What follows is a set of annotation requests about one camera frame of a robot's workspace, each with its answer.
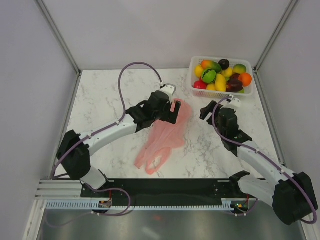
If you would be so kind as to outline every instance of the pink plastic bag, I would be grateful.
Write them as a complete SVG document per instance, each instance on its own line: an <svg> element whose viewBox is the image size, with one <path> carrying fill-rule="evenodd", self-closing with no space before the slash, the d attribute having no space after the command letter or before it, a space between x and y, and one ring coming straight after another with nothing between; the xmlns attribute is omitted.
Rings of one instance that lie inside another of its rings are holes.
<svg viewBox="0 0 320 240"><path fill-rule="evenodd" d="M172 149L181 148L184 144L184 134L187 122L192 115L192 108L185 101L176 98L181 102L181 108L176 124L157 120L149 133L148 142L135 159L134 165L140 169L144 164L147 174L152 175L169 159ZM160 157L160 163L155 166L156 159Z"/></svg>

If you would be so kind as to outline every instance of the black metal plate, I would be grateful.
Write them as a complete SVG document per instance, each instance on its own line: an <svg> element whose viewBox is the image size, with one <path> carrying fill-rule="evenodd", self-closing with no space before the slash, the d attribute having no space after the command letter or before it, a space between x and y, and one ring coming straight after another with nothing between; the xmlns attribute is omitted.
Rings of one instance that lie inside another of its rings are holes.
<svg viewBox="0 0 320 240"><path fill-rule="evenodd" d="M246 194L234 191L228 178L199 179L109 179L100 189L120 188L132 199L132 206L219 206L221 198L246 198ZM93 192L86 185L82 198L109 198L109 192ZM126 206L127 196L112 191L112 205Z"/></svg>

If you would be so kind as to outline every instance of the lemon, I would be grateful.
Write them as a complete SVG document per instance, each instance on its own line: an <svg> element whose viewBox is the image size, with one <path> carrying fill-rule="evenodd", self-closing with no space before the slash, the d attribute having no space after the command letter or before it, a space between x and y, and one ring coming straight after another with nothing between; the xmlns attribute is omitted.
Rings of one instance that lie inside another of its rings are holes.
<svg viewBox="0 0 320 240"><path fill-rule="evenodd" d="M223 71L221 72L221 75L224 76L225 78L230 78L233 73L234 73L234 72L232 71L232 68L229 67L229 68L227 68L226 70L223 70Z"/></svg>
<svg viewBox="0 0 320 240"><path fill-rule="evenodd" d="M197 78L200 78L203 71L204 71L203 67L201 65L198 65L194 69L194 74L196 75Z"/></svg>
<svg viewBox="0 0 320 240"><path fill-rule="evenodd" d="M216 86L215 86L214 83L208 84L208 85L206 86L206 89L207 89L207 90L210 90L210 91L216 91Z"/></svg>

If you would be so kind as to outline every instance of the metal frame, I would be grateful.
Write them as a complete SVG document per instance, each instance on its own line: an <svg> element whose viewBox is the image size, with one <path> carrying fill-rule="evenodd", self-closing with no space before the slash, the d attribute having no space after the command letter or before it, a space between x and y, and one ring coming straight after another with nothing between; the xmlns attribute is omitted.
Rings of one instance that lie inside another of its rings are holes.
<svg viewBox="0 0 320 240"><path fill-rule="evenodd" d="M68 45L66 44L66 41L64 40L62 34L60 33L54 19L52 18L50 12L48 11L48 8L46 4L43 2L43 0L34 0L37 6L39 7L41 13L43 14L44 18L46 19L47 23L49 24L50 29L53 32L53 35L55 36L56 40L58 41L60 47L64 51L66 57L70 61L73 69L75 70L76 74L79 76L81 74L81 70L72 56L71 51L68 48Z"/></svg>
<svg viewBox="0 0 320 240"><path fill-rule="evenodd" d="M70 120L71 112L73 109L73 105L75 102L75 98L77 95L78 87L80 84L82 71L79 68L77 62L75 61L70 49L68 48L68 45L66 44L61 32L59 31L54 19L52 18L47 6L43 2L43 0L34 0L35 3L38 5L41 13L43 14L44 18L48 22L48 25L50 29L52 30L54 36L56 37L59 45L61 46L62 50L66 54L67 58L70 61L70 64L72 65L73 69L75 70L75 73L77 74L77 80L74 85L74 90L72 93L72 96L69 101L69 106L67 113L65 115L65 121L64 125L61 128L60 131L60 140L57 142L55 148L54 148L54 155L51 160L51 165L49 166L49 172L51 171L54 163L55 163L55 156L58 151L58 147L62 141L64 133L67 131L68 123ZM266 116L267 124L271 133L271 137L273 140L273 144L275 146L276 153L279 158L279 162L281 164L285 164L285 155L282 151L281 144L279 141L279 134L277 131L277 128L274 123L274 118L272 116L272 113L270 111L270 106L268 104L268 100L266 98L263 84L261 81L261 77L259 75L259 69L261 68L264 60L266 59L268 53L272 49L274 43L276 42L278 36L282 32L285 24L287 23L289 17L292 15L294 9L298 5L299 0L291 0L288 4L286 10L284 11L279 23L277 24L272 36L270 37L266 47L264 48L256 66L254 67L254 79L256 82L257 90L259 93L259 97L262 103L262 107ZM24 240L35 240L38 237L42 218L44 215L45 206L47 204L47 200L54 200L54 199L65 199L65 200L79 200L80 194L81 194L82 185L79 182L70 181L70 180L41 180L39 184L38 191L35 196L35 200L32 206L31 214L29 216L29 220L27 222L27 226L25 229L25 233L23 235ZM305 238L307 240L316 240L320 239L318 236L318 233L314 226L307 225L305 223L302 223L301 225L302 231L304 231Z"/></svg>
<svg viewBox="0 0 320 240"><path fill-rule="evenodd" d="M72 95L71 95L71 97L70 97L70 99L68 101L69 102L68 109L67 109L67 111L65 113L65 117L64 117L64 124L63 124L63 126L61 127L61 129L59 131L60 132L60 139L54 146L53 156L52 156L52 159L51 159L51 162L50 162L50 165L49 165L49 169L47 170L48 171L47 172L47 178L48 179L49 179L50 173L52 171L52 168L55 165L56 155L57 155L59 146L60 146L60 144L61 144L61 142L63 140L63 136L67 132L69 120L70 120L70 117L71 117L72 109L74 108L74 103L75 103L75 100L76 100L76 96L77 96L78 88L79 88L79 85L80 85L81 77L82 77L82 72L78 75L76 81L74 82L73 92L72 92Z"/></svg>
<svg viewBox="0 0 320 240"><path fill-rule="evenodd" d="M286 7L278 25L276 26L273 34L271 35L271 38L269 39L268 43L266 44L256 66L254 67L255 71L258 71L261 68L261 65L264 63L269 51L271 50L272 46L276 42L279 34L281 33L282 29L284 28L285 24L287 23L289 17L293 13L294 9L298 5L298 2L300 0L291 0L288 6Z"/></svg>

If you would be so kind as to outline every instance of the white wall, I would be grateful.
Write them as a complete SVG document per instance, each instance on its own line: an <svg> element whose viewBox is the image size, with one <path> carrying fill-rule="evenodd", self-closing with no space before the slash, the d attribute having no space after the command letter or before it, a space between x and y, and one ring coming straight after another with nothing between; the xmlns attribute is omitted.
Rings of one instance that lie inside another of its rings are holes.
<svg viewBox="0 0 320 240"><path fill-rule="evenodd" d="M320 203L320 1L300 1L259 71L289 167Z"/></svg>
<svg viewBox="0 0 320 240"><path fill-rule="evenodd" d="M0 2L0 239L20 240L76 74L33 0Z"/></svg>
<svg viewBox="0 0 320 240"><path fill-rule="evenodd" d="M189 67L197 55L254 66L290 0L44 0L82 70L145 61Z"/></svg>

